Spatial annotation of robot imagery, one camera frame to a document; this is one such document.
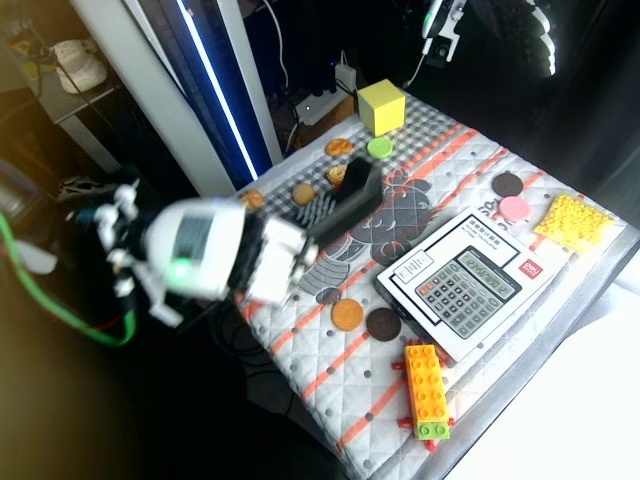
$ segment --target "power strip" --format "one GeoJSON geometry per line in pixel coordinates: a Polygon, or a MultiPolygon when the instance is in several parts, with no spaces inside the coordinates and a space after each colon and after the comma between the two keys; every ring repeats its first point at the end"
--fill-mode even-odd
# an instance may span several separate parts
{"type": "MultiPolygon", "coordinates": [[[[344,83],[349,90],[355,92],[356,71],[353,68],[342,63],[336,65],[336,79],[344,83]]],[[[335,93],[325,90],[319,97],[309,95],[296,105],[296,112],[298,112],[300,122],[307,126],[315,125],[322,117],[338,106],[347,95],[341,88],[337,88],[335,93]]]]}

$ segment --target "calculator screen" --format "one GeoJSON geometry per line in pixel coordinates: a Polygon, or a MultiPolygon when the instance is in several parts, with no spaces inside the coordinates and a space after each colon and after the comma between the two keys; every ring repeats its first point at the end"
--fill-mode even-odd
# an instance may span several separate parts
{"type": "Polygon", "coordinates": [[[506,303],[516,291],[514,286],[520,289],[467,250],[418,285],[416,293],[456,334],[466,339],[506,303]]]}

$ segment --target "quilted mat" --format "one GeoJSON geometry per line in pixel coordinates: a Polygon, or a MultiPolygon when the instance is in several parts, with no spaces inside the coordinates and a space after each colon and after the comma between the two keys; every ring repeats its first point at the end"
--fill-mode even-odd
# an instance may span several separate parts
{"type": "MultiPolygon", "coordinates": [[[[610,238],[598,251],[572,255],[532,232],[556,195],[579,196],[571,188],[411,96],[405,126],[387,136],[394,153],[382,163],[383,206],[325,251],[283,308],[256,303],[241,307],[254,336],[289,379],[352,478],[432,478],[443,471],[436,473],[432,462],[441,449],[450,450],[447,461],[451,463],[469,445],[461,438],[453,441],[463,435],[458,425],[452,429],[452,440],[440,442],[438,451],[431,453],[411,430],[397,425],[398,419],[410,416],[409,400],[403,373],[390,365],[402,360],[404,345],[415,335],[404,324],[390,342],[371,338],[364,322],[351,332],[337,330],[331,305],[339,298],[351,298],[363,306],[365,315],[387,306],[374,290],[376,275],[468,206],[493,218],[539,255],[554,259],[559,272],[547,288],[462,362],[443,369],[449,408],[460,421],[535,346],[625,224],[616,219],[610,238]],[[521,196],[531,206],[524,222],[512,224],[497,213],[500,197],[493,192],[491,180],[505,171],[524,183],[521,196]]],[[[317,191],[329,190],[325,179],[329,167],[367,156],[371,138],[357,118],[347,119],[249,188],[265,194],[268,213],[287,217],[297,208],[291,200],[295,185],[306,182],[317,191]],[[354,151],[337,158],[327,156],[324,147],[335,137],[349,138],[354,151]]]]}

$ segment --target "checkered pattern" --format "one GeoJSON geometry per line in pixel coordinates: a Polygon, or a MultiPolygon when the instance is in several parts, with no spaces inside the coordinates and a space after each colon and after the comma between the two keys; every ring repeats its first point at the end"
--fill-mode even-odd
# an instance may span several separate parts
{"type": "MultiPolygon", "coordinates": [[[[406,124],[411,128],[401,128],[387,134],[393,142],[393,154],[383,161],[383,173],[386,175],[398,167],[405,165],[425,145],[432,143],[445,133],[456,122],[414,97],[407,97],[406,124]]],[[[323,155],[315,160],[303,171],[292,178],[287,178],[282,184],[271,191],[264,209],[267,213],[288,217],[296,208],[291,202],[291,191],[300,183],[309,183],[319,191],[331,190],[331,184],[326,179],[329,168],[349,163],[352,159],[368,157],[367,143],[373,135],[367,129],[361,129],[349,137],[353,143],[353,151],[348,155],[331,157],[323,155]]]]}
{"type": "MultiPolygon", "coordinates": [[[[392,216],[378,218],[381,221],[376,226],[382,229],[371,233],[372,244],[374,237],[382,231],[395,232],[403,226],[413,225],[410,222],[398,225],[399,215],[415,211],[422,203],[427,203],[428,208],[437,206],[439,212],[422,237],[466,207],[485,215],[495,215],[497,195],[491,188],[491,179],[506,170],[524,181],[526,189],[521,197],[531,206],[531,214],[527,221],[518,224],[509,224],[500,217],[496,221],[525,245],[533,245],[536,241],[532,227],[542,219],[555,195],[576,195],[577,192],[534,165],[465,128],[429,150],[424,158],[416,157],[434,140],[442,138],[443,133],[451,131],[456,123],[415,98],[408,97],[407,100],[405,126],[389,134],[394,141],[394,154],[384,164],[385,174],[411,161],[412,168],[408,173],[414,180],[416,175],[424,175],[425,178],[419,179],[424,189],[420,193],[409,192],[403,197],[386,199],[385,205],[393,206],[392,216]],[[427,196],[426,202],[422,201],[425,200],[422,194],[427,196]],[[411,208],[398,212],[404,210],[403,202],[407,201],[412,204],[409,205],[411,208]]],[[[308,157],[301,160],[302,168],[295,170],[294,165],[286,166],[296,172],[293,178],[285,178],[289,172],[283,168],[285,173],[281,177],[258,184],[258,188],[266,193],[267,211],[287,215],[295,208],[290,194],[296,184],[308,182],[319,190],[328,190],[330,186],[324,175],[330,166],[356,155],[366,155],[362,149],[371,135],[364,126],[349,130],[346,136],[356,147],[351,155],[334,159],[321,153],[320,147],[309,149],[305,152],[308,157]]],[[[392,190],[388,187],[386,194],[391,195],[392,190]]],[[[522,353],[535,344],[622,228],[624,223],[618,222],[616,231],[601,251],[588,256],[570,258],[569,253],[549,241],[538,247],[537,252],[552,260],[550,263],[564,265],[553,287],[544,290],[538,299],[532,299],[535,303],[527,303],[516,310],[463,361],[443,369],[448,405],[455,418],[460,419],[472,409],[522,353]]],[[[424,444],[413,437],[411,430],[398,428],[397,419],[409,415],[408,398],[406,386],[399,383],[401,374],[390,368],[391,362],[402,359],[403,346],[408,339],[415,338],[414,333],[404,322],[399,337],[391,342],[371,339],[366,335],[364,325],[351,332],[342,332],[336,330],[331,321],[331,308],[319,308],[317,303],[316,291],[323,287],[335,289],[342,282],[342,285],[348,284],[343,298],[360,302],[365,315],[387,306],[373,286],[383,267],[372,263],[372,246],[368,242],[347,239],[333,251],[331,258],[314,266],[313,275],[303,279],[301,287],[304,289],[296,289],[293,299],[284,308],[260,308],[250,315],[250,325],[256,339],[275,352],[274,362],[289,379],[291,388],[303,397],[305,406],[324,430],[329,443],[336,446],[336,453],[351,477],[374,480],[424,478],[428,476],[432,457],[424,444]]],[[[454,427],[452,436],[456,438],[457,435],[464,438],[464,432],[454,427]]],[[[444,441],[439,450],[453,448],[449,445],[451,443],[444,441]]],[[[461,452],[452,452],[453,457],[459,454],[461,452]]]]}

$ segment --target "orange cookie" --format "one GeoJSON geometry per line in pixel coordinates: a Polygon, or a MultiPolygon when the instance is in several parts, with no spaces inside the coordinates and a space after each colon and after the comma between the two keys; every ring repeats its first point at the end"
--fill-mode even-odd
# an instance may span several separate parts
{"type": "Polygon", "coordinates": [[[355,300],[340,300],[331,310],[331,320],[340,330],[349,332],[362,323],[364,312],[355,300]]]}
{"type": "Polygon", "coordinates": [[[304,206],[307,203],[311,202],[311,200],[313,200],[315,196],[316,191],[308,183],[301,183],[300,185],[297,185],[291,193],[291,198],[293,198],[293,201],[300,206],[304,206]]]}
{"type": "Polygon", "coordinates": [[[346,171],[347,171],[347,167],[345,167],[344,165],[331,167],[327,171],[327,180],[329,180],[329,183],[334,187],[338,186],[344,180],[344,174],[346,171]]]}
{"type": "Polygon", "coordinates": [[[327,152],[327,155],[331,155],[332,157],[351,153],[352,150],[353,143],[346,138],[336,138],[335,140],[331,140],[324,149],[324,151],[327,152]]]}
{"type": "Polygon", "coordinates": [[[260,190],[249,190],[240,196],[240,201],[255,210],[264,205],[264,195],[260,190]]]}

